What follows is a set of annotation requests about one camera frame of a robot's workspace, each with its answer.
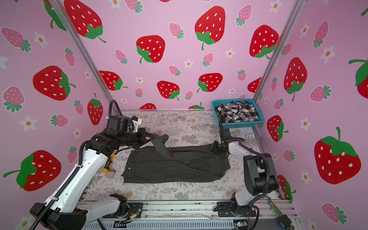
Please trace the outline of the dark grey pinstriped shirt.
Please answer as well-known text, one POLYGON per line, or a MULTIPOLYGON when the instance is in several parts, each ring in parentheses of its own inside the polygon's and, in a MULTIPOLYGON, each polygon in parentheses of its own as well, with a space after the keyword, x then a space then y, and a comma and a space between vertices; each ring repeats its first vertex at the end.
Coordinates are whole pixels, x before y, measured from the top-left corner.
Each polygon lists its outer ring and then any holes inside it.
POLYGON ((211 151, 211 145, 169 147, 154 144, 135 149, 122 173, 125 183, 206 183, 221 179, 231 168, 227 157, 211 151))

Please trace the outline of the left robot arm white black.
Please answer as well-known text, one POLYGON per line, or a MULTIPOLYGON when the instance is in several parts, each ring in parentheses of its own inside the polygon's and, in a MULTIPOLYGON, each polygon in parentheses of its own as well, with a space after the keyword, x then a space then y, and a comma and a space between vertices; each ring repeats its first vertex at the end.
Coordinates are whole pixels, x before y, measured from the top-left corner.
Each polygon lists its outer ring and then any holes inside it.
POLYGON ((122 146, 139 148, 152 141, 154 136, 140 128, 137 133, 113 132, 109 137, 96 134, 82 143, 79 161, 60 187, 44 202, 35 203, 30 210, 35 221, 31 229, 38 224, 50 230, 80 230, 83 226, 107 215, 134 218, 127 198, 111 194, 107 199, 84 204, 78 202, 96 171, 122 146))

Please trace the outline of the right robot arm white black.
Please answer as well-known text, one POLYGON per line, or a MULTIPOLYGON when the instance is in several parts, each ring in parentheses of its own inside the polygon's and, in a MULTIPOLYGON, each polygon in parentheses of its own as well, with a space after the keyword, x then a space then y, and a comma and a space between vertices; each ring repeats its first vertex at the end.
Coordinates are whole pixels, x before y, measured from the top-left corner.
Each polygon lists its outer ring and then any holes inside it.
POLYGON ((244 187, 230 201, 218 202, 213 211, 220 217, 242 216, 255 210, 255 202, 279 189, 278 175, 270 154, 256 152, 242 141, 228 143, 227 147, 229 154, 243 162, 244 187))

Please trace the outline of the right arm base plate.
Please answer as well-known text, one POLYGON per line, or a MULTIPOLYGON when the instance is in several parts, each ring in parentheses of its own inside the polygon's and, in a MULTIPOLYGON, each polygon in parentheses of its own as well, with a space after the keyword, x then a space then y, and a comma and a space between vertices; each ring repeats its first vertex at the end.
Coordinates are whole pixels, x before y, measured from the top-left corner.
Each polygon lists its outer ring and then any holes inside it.
POLYGON ((230 201, 218 202, 213 209, 219 217, 256 217, 255 208, 240 207, 230 201))

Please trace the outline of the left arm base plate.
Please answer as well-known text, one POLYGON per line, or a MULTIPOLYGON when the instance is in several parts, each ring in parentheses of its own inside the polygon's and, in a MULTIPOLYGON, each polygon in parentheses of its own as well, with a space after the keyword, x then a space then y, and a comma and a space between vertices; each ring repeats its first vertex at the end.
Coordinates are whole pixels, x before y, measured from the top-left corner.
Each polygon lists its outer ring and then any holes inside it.
POLYGON ((127 219, 132 215, 136 215, 135 218, 140 218, 143 209, 143 203, 129 202, 122 208, 119 208, 117 212, 103 216, 104 219, 127 219))

